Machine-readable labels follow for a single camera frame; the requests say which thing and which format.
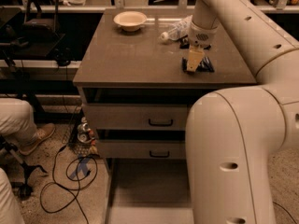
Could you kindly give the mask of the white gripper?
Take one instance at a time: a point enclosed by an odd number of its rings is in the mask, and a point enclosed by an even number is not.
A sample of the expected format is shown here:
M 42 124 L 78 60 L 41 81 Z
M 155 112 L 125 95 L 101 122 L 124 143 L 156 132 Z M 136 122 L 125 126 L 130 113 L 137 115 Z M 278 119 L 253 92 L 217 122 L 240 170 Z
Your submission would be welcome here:
M 188 32 L 188 38 L 191 44 L 186 67 L 188 72 L 196 71 L 198 65 L 205 56 L 204 50 L 201 48 L 208 47 L 212 43 L 217 30 L 218 28 L 204 29 L 197 26 L 193 21 L 191 22 Z

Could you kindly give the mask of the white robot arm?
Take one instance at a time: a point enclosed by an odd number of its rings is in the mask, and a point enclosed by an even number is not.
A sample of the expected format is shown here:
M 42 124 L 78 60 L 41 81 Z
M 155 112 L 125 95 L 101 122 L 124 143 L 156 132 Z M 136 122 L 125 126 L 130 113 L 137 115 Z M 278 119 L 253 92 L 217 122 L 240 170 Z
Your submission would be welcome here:
M 257 83 L 191 108 L 186 159 L 194 224 L 276 224 L 269 156 L 299 143 L 298 42 L 248 0 L 197 0 L 189 39 L 221 25 Z

